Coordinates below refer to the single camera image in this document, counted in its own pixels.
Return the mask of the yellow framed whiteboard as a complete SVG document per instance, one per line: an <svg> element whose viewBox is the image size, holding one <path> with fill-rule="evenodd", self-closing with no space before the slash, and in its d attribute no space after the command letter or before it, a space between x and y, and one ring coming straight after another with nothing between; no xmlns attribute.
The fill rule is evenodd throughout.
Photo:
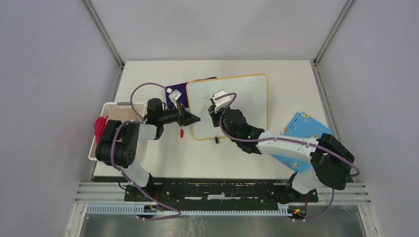
<svg viewBox="0 0 419 237"><path fill-rule="evenodd" d="M186 85L189 110L201 119L200 122L192 124L195 139L224 136L220 128L213 126L208 112L211 106L210 98L220 90L237 94L231 108L239 109L250 125L265 130L268 128L269 99L266 74L196 80Z"/></svg>

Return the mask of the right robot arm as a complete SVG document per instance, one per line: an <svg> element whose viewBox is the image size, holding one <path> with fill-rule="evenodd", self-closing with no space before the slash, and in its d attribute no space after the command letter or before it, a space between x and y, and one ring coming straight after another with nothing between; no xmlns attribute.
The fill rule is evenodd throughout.
<svg viewBox="0 0 419 237"><path fill-rule="evenodd" d="M258 155L277 155L307 161L310 167L296 171L285 188L286 197L299 201L311 190L329 187L344 190L354 168L353 154L333 135L323 133L320 138L293 138L275 135L251 126L238 109L215 105L208 109L214 127L221 128L243 152Z"/></svg>

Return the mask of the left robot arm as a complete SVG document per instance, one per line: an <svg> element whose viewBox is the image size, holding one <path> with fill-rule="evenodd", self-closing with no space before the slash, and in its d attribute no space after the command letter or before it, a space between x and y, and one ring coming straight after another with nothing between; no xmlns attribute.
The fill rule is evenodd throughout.
<svg viewBox="0 0 419 237"><path fill-rule="evenodd" d="M143 201L150 201L155 196L155 187L149 184L152 175L139 161L139 156L145 154L147 142L160 139L166 124L177 123L183 127L201 119L187 111L180 102L171 109L165 109L159 98L149 99L146 109L145 122L109 120L96 145L95 157L136 184L137 196Z"/></svg>

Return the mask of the purple cloth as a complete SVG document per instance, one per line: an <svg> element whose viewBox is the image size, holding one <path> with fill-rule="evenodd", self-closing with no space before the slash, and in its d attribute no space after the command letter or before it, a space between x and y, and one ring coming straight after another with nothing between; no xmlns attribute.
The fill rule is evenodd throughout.
<svg viewBox="0 0 419 237"><path fill-rule="evenodd" d="M188 82L183 82L183 83L167 86L168 88L172 89L172 91L177 90L179 92L180 95L175 96L176 102L182 103L185 108L189 107L187 93L186 93L187 83ZM168 109L174 108L174 103L170 100L169 94L166 94L166 106Z"/></svg>

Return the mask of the white plastic basket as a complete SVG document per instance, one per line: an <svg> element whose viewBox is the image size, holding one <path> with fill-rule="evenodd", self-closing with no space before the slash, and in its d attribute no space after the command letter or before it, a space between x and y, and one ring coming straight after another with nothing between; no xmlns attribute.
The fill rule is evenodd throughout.
<svg viewBox="0 0 419 237"><path fill-rule="evenodd" d="M108 102L103 105L102 112L99 117L107 117L109 111L111 109L116 109L116 108L132 108L132 107L130 106L129 102ZM97 146L97 143L95 141L95 138L93 137L93 141L92 141L90 151L88 154L89 160L94 160L94 161L97 160L95 156L96 146Z"/></svg>

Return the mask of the beige folded cloth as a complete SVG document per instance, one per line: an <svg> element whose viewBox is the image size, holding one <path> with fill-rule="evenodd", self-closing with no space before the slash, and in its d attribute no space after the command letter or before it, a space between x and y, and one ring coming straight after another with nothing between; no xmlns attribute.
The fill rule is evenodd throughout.
<svg viewBox="0 0 419 237"><path fill-rule="evenodd" d="M111 109L107 116L107 121L109 120L119 120L121 122L127 120L141 121L140 117L133 111L132 108Z"/></svg>

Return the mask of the blue cartoon astronaut cloth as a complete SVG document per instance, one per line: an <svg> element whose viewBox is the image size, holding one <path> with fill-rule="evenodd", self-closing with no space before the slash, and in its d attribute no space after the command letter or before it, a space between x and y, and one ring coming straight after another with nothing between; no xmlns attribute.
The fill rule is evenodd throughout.
<svg viewBox="0 0 419 237"><path fill-rule="evenodd" d="M304 112L296 113L281 132L282 135L297 138L320 138L323 133L332 134L333 132ZM299 161L280 155L271 156L294 172L306 171L311 166L308 161Z"/></svg>

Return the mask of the pink cloth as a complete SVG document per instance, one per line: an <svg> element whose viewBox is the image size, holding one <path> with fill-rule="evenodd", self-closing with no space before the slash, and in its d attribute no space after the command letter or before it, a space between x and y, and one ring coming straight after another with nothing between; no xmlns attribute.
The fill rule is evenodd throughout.
<svg viewBox="0 0 419 237"><path fill-rule="evenodd" d="M108 117L98 117L93 125L94 138L98 144L105 129Z"/></svg>

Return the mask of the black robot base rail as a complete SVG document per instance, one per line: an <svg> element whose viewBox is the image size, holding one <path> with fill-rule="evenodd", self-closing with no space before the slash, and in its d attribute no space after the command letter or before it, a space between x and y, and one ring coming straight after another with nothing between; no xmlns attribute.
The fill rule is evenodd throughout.
<svg viewBox="0 0 419 237"><path fill-rule="evenodd" d="M319 200L316 189L302 195L275 179L152 178L143 190L180 211L268 211Z"/></svg>

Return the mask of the aluminium right corner post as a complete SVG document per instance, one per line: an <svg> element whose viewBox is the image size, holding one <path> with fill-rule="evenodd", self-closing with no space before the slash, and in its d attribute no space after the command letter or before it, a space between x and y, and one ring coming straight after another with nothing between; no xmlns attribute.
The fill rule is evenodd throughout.
<svg viewBox="0 0 419 237"><path fill-rule="evenodd" d="M318 66L321 59L323 58L329 44L331 43L331 41L333 40L333 38L335 37L340 25L342 24L342 22L344 21L346 15L348 14L348 12L350 11L350 9L352 8L353 4L355 3L355 0L346 0L343 7L341 8L337 18L335 19L331 29L329 30L329 32L327 33L327 36L324 40L324 42L322 43L319 51L317 52L315 58L313 59L313 65Z"/></svg>

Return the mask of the aluminium corner post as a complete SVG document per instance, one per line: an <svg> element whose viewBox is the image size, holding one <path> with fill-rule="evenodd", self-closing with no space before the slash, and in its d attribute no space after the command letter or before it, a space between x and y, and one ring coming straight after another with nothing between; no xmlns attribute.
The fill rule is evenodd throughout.
<svg viewBox="0 0 419 237"><path fill-rule="evenodd" d="M352 8L353 4L355 3L355 0L346 0L343 7L341 8L337 18L335 19L331 29L329 30L329 32L327 33L327 36L324 40L324 42L322 43L319 51L317 52L315 58L313 59L313 65L318 66L321 59L323 58L329 44L331 43L331 41L333 40L333 38L335 37L340 25L342 24L342 22L344 21L346 15L348 14L348 12L350 11L350 9Z"/></svg>
<svg viewBox="0 0 419 237"><path fill-rule="evenodd" d="M110 50L111 55L113 56L114 60L118 64L118 66L123 69L125 66L125 63L118 53L118 50L113 43L108 31L106 30L105 25L103 24L98 12L96 11L93 2L91 0L81 0L83 3L85 9L87 10L88 14L90 15L91 19L93 20L97 30L99 31L101 37L103 38L106 46Z"/></svg>

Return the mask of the aluminium left corner post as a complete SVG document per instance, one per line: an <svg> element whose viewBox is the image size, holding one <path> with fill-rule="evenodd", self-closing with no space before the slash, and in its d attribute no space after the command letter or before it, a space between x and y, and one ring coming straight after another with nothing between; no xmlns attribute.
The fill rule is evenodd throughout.
<svg viewBox="0 0 419 237"><path fill-rule="evenodd" d="M106 30L105 25L103 24L98 12L96 11L93 2L91 0L81 0L83 3L85 9L87 10L88 14L90 15L91 19L93 20L97 30L99 31L101 37L103 38L106 46L110 50L111 55L113 56L114 60L118 64L118 66L123 69L125 66L125 63L118 53L118 50L113 43L108 31Z"/></svg>

